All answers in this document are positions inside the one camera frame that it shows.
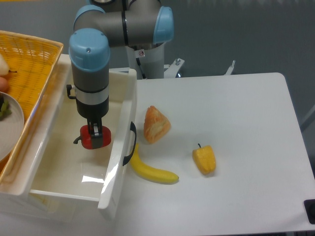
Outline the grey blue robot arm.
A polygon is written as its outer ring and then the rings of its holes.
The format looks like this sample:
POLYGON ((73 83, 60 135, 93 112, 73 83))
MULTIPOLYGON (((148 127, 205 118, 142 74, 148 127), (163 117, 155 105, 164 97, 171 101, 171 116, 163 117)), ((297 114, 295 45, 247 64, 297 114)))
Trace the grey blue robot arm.
POLYGON ((102 125, 109 110, 109 60, 113 47, 129 47, 129 65, 144 79, 164 77, 164 60, 155 53, 174 37, 170 7, 158 0, 91 0, 81 7, 69 39, 73 84, 67 95, 87 120, 77 138, 86 149, 110 144, 102 125))

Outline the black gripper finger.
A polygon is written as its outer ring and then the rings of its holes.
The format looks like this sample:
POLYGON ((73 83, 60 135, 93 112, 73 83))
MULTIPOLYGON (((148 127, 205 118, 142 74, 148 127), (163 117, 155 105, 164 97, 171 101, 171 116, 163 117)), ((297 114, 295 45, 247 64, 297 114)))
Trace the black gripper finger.
POLYGON ((91 136, 92 148, 101 148, 103 146, 103 131, 100 119, 89 120, 89 134, 91 136))

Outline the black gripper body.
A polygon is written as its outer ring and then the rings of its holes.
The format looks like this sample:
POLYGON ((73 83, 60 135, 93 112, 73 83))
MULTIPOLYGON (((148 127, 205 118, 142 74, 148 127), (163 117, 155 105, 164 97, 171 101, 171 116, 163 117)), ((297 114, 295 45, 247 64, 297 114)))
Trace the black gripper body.
POLYGON ((75 85, 66 85, 69 99, 76 101, 77 111, 80 116, 87 119, 88 123, 101 123, 102 118, 109 110, 109 88, 99 92, 83 92, 75 85))

